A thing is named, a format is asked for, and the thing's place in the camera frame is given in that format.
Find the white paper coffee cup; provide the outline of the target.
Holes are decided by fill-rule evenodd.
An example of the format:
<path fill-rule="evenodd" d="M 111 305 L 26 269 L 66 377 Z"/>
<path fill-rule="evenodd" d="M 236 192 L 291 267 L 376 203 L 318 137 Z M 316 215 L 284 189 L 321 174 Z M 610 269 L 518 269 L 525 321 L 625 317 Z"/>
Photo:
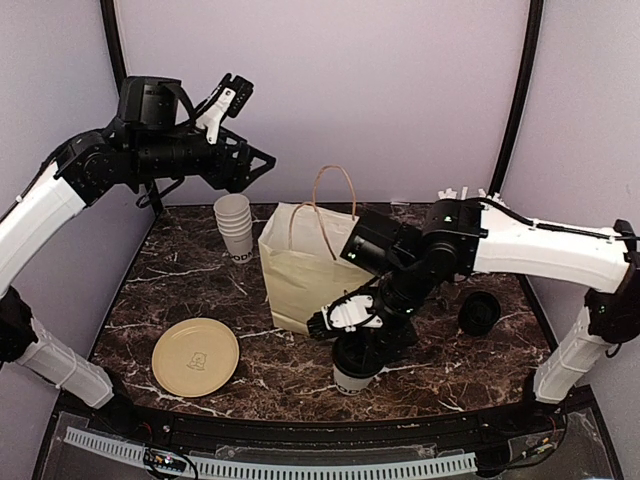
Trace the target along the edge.
<path fill-rule="evenodd" d="M 351 376 L 342 372 L 337 367 L 333 368 L 334 385 L 337 390 L 348 396 L 354 396 L 365 390 L 376 377 L 377 372 L 369 373 L 364 377 Z"/>

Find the cream paper bag with handles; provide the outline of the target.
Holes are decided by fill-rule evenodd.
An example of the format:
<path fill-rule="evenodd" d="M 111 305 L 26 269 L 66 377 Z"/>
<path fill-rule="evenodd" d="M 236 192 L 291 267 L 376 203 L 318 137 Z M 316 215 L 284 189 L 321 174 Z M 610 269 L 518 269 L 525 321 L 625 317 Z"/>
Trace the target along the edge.
<path fill-rule="evenodd" d="M 307 335 L 315 313 L 373 277 L 339 257 L 358 221 L 356 208 L 355 199 L 348 214 L 315 199 L 277 205 L 258 239 L 275 327 Z"/>

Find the black plastic cup lid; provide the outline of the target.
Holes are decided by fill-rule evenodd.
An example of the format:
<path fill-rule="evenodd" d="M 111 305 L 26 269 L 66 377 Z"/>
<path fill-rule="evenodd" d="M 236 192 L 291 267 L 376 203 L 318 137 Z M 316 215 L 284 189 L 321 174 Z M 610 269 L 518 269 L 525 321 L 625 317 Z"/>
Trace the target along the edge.
<path fill-rule="evenodd" d="M 375 351 L 357 334 L 337 338 L 331 355 L 337 370 L 352 378 L 373 377 L 384 366 Z"/>

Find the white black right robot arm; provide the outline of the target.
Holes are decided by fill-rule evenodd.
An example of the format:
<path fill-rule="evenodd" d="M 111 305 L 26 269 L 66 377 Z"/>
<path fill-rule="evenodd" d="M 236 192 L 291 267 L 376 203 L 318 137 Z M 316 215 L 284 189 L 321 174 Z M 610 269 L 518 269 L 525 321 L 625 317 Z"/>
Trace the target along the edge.
<path fill-rule="evenodd" d="M 375 212 L 363 214 L 341 258 L 381 277 L 373 311 L 384 326 L 406 323 L 445 281 L 473 273 L 512 273 L 583 285 L 584 304 L 570 332 L 533 379 L 533 395 L 516 405 L 510 424 L 534 432 L 549 405 L 613 345 L 639 335 L 639 248 L 630 224 L 586 228 L 523 217 L 487 197 L 444 198 L 422 228 Z"/>

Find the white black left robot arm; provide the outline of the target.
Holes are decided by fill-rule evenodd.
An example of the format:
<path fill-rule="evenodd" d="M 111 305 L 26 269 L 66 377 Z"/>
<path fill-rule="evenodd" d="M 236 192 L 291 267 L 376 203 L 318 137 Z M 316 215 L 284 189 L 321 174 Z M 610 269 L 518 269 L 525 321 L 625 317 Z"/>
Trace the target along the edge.
<path fill-rule="evenodd" d="M 180 186 L 198 176 L 215 190 L 240 193 L 273 169 L 273 156 L 222 125 L 240 113 L 253 90 L 252 82 L 226 74 L 194 105 L 178 79 L 127 77 L 109 125 L 57 147 L 1 218 L 2 362 L 24 366 L 102 410 L 103 421 L 120 436 L 141 427 L 126 390 L 50 334 L 12 282 L 62 226 L 116 185 L 137 192 L 156 179 Z"/>

